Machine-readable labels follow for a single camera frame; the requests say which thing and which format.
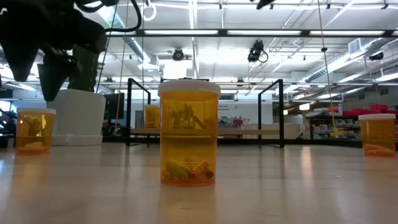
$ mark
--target white planter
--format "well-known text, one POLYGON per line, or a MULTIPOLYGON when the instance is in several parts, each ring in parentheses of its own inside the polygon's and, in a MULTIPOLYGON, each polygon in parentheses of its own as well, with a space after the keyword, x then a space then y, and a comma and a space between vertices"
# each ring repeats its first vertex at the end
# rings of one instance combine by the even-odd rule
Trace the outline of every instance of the white planter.
POLYGON ((102 143, 105 97, 80 90, 60 90, 47 108, 57 110, 54 146, 90 146, 102 143))

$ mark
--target cable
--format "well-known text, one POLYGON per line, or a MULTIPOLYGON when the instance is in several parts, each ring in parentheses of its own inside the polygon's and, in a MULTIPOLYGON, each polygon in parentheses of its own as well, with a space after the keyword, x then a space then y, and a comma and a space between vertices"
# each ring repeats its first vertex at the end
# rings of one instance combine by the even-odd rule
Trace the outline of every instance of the cable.
MULTIPOLYGON (((118 10, 118 5, 115 6, 114 8, 114 13, 113 13, 113 19, 112 19, 112 24, 111 24, 111 28, 113 28, 113 24, 114 24, 114 18, 116 17, 116 10, 118 10)), ((98 79, 98 84, 97 84, 97 90, 95 91, 95 93, 98 92, 98 88, 100 87, 100 82, 101 82, 101 77, 102 77, 102 71, 104 70, 104 66, 105 66, 105 57, 106 57, 106 53, 108 52, 108 47, 109 47, 109 43, 111 42, 111 37, 108 38, 108 43, 106 43, 106 48, 105 48, 105 54, 104 54, 104 59, 102 60, 102 69, 99 73, 99 79, 98 79)))
POLYGON ((82 10, 83 12, 87 12, 87 13, 96 12, 104 6, 104 4, 101 3, 100 5, 95 6, 95 7, 87 7, 82 2, 80 2, 80 0, 75 1, 75 4, 80 10, 82 10))
POLYGON ((111 31, 115 31, 115 32, 134 32, 136 30, 138 30, 142 24, 142 16, 141 16, 141 11, 139 10, 139 7, 137 5, 136 0, 131 0, 132 5, 134 6, 134 9, 136 10, 137 13, 137 25, 135 27, 132 28, 128 28, 128 29, 120 29, 120 28, 109 28, 109 29, 105 29, 105 32, 111 32, 111 31))
MULTIPOLYGON (((127 26, 127 23, 128 23, 128 18, 129 18, 129 2, 127 2, 126 26, 127 26)), ((114 133, 116 132, 116 128, 118 127, 117 120, 118 120, 119 109, 120 109, 120 95, 121 95, 121 89, 122 89, 122 75, 123 75, 123 64, 124 64, 124 52, 125 52, 125 49, 126 49, 126 41, 123 41, 122 67, 120 69, 120 81, 119 81, 118 109, 116 110, 116 119, 115 119, 115 122, 114 122, 114 133)))
POLYGON ((326 74, 328 75, 328 89, 329 89, 329 100, 330 100, 330 106, 331 106, 331 122, 333 123, 333 133, 330 134, 330 136, 339 136, 342 135, 337 128, 336 128, 336 122, 335 122, 335 115, 333 111, 333 102, 331 100, 331 86, 330 86, 330 77, 329 77, 329 71, 328 71, 328 60, 326 59, 326 50, 327 48, 325 47, 325 40, 323 38, 323 27, 322 27, 322 16, 321 16, 321 4, 318 0, 318 13, 319 13, 319 24, 321 28, 321 40, 322 40, 322 52, 323 52, 323 58, 325 59, 325 66, 326 66, 326 74))
POLYGON ((266 59, 265 61, 261 61, 260 58, 259 58, 258 61, 261 62, 261 63, 266 63, 266 62, 268 62, 268 54, 267 54, 267 52, 265 52, 265 51, 263 50, 262 53, 264 53, 264 54, 267 56, 267 59, 266 59))
POLYGON ((374 80, 374 86, 376 87, 376 96, 377 96, 377 103, 380 104, 380 94, 379 94, 379 89, 377 88, 377 81, 376 81, 376 77, 373 78, 374 80))

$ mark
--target black metal frame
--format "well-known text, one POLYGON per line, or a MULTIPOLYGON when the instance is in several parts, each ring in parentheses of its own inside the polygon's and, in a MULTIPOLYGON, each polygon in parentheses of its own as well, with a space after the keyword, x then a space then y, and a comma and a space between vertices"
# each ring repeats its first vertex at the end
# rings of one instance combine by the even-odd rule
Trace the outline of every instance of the black metal frame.
MULTIPOLYGON (((311 37, 311 38, 320 38, 322 37, 320 34, 317 35, 310 35, 311 31, 317 31, 320 32, 321 30, 319 29, 139 29, 135 33, 132 34, 108 34, 108 37, 311 37), (179 30, 182 31, 200 31, 200 30, 211 30, 214 31, 214 34, 146 34, 146 31, 168 31, 168 30, 179 30), (273 31, 273 32, 278 32, 281 31, 280 34, 230 34, 228 31, 234 31, 234 30, 246 30, 246 31, 273 31), (286 31, 300 31, 298 34, 292 34, 292 35, 287 35, 284 34, 283 32, 286 31)), ((390 38, 395 38, 396 35, 394 34, 394 31, 396 30, 358 30, 358 29, 350 29, 350 30, 343 30, 343 29, 327 29, 323 30, 325 33, 323 34, 324 38, 378 38, 378 37, 390 37, 390 38), (364 34, 351 34, 351 35, 331 35, 327 34, 328 31, 384 31, 381 34, 374 34, 374 35, 364 35, 364 34)))
MULTIPOLYGON (((123 142, 124 138, 103 138, 103 142, 123 142)), ((131 141, 139 144, 160 144, 159 138, 131 138, 131 141)), ((285 139, 286 145, 321 145, 321 146, 344 146, 362 148, 361 140, 347 139, 285 139)), ((278 145, 279 139, 217 139, 217 145, 252 145, 269 146, 278 145)))
POLYGON ((127 80, 127 118, 126 118, 126 133, 125 133, 125 140, 126 146, 131 145, 131 138, 130 138, 130 131, 131 131, 131 90, 132 84, 136 84, 141 90, 144 90, 148 94, 148 105, 150 104, 150 92, 145 89, 140 83, 135 81, 133 78, 129 78, 127 80))
MULTIPOLYGON (((274 85, 278 84, 279 86, 279 147, 285 147, 285 121, 284 121, 284 81, 282 79, 278 79, 269 85, 267 88, 263 89, 258 94, 258 130, 261 130, 261 95, 265 93, 267 90, 272 88, 274 85)), ((258 135, 258 140, 262 142, 261 135, 258 135)))

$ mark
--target table surface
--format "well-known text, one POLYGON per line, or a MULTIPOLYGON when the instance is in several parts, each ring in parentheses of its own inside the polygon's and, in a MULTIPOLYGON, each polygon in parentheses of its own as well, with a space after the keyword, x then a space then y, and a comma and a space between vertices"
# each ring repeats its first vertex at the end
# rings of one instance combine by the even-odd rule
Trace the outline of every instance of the table surface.
POLYGON ((216 184, 160 183, 159 146, 0 151, 0 223, 382 223, 398 220, 396 158, 333 146, 220 146, 216 184))

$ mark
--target fluorescent light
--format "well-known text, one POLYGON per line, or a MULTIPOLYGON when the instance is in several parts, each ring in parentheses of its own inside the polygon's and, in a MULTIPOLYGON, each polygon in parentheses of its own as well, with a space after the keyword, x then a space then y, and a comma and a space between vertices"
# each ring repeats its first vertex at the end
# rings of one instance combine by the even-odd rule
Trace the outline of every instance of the fluorescent light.
POLYGON ((396 79, 396 78, 398 78, 398 73, 393 73, 393 74, 390 74, 390 75, 384 75, 384 76, 382 76, 380 78, 377 78, 376 82, 379 83, 379 82, 384 82, 384 81, 388 81, 388 80, 393 80, 393 79, 396 79))
POLYGON ((338 93, 332 93, 332 94, 324 94, 324 95, 320 95, 320 96, 318 96, 318 98, 319 99, 327 99, 327 98, 330 98, 330 96, 331 97, 334 97, 334 96, 337 96, 338 95, 338 93))
MULTIPOLYGON (((326 30, 323 35, 382 35, 383 30, 326 30)), ((321 35, 320 30, 310 31, 310 35, 321 35)))
POLYGON ((31 86, 28 86, 28 85, 25 85, 25 84, 14 85, 14 84, 7 83, 7 85, 13 86, 13 87, 16 87, 16 88, 21 88, 21 89, 24 89, 24 90, 36 91, 36 90, 35 90, 34 88, 32 88, 31 86))
POLYGON ((353 80, 355 78, 358 78, 359 76, 360 75, 358 75, 358 74, 350 75, 349 77, 346 77, 346 78, 340 80, 338 83, 348 82, 348 81, 351 81, 351 80, 353 80))
MULTIPOLYGON (((297 89, 298 87, 309 88, 310 85, 290 85, 290 86, 288 86, 287 88, 284 89, 284 94, 290 93, 290 92, 292 92, 293 90, 297 89)), ((276 90, 275 90, 275 95, 279 95, 279 87, 276 88, 276 90)))
POLYGON ((228 30, 228 35, 300 35, 300 30, 228 30))
POLYGON ((193 25, 193 0, 189 0, 189 26, 191 29, 194 29, 194 25, 193 25))
POLYGON ((349 91, 345 92, 344 94, 354 93, 354 92, 356 92, 356 91, 358 91, 358 90, 362 90, 362 89, 364 89, 364 87, 356 88, 356 89, 353 89, 353 90, 349 90, 349 91))
POLYGON ((309 104, 309 103, 306 103, 306 104, 304 104, 304 105, 300 105, 298 108, 299 108, 300 110, 309 110, 309 109, 310 109, 310 104, 309 104))
POLYGON ((153 65, 153 64, 150 64, 150 63, 146 63, 146 62, 137 65, 137 67, 140 70, 146 69, 146 70, 157 70, 157 71, 159 71, 159 67, 157 65, 153 65))
POLYGON ((299 100, 299 99, 304 98, 304 97, 305 97, 305 94, 300 94, 300 95, 295 96, 294 99, 295 100, 299 100))
MULTIPOLYGON (((239 94, 246 94, 246 93, 252 93, 252 94, 258 94, 260 93, 262 90, 239 90, 239 94)), ((264 92, 264 94, 275 94, 274 90, 267 90, 264 92)))
POLYGON ((110 35, 110 36, 113 36, 113 35, 134 35, 134 34, 136 34, 136 31, 134 31, 134 32, 116 32, 116 31, 110 31, 110 32, 107 32, 106 33, 106 35, 110 35))
POLYGON ((218 30, 145 30, 147 35, 217 35, 218 30))
POLYGON ((238 90, 221 90, 221 93, 236 93, 238 90))

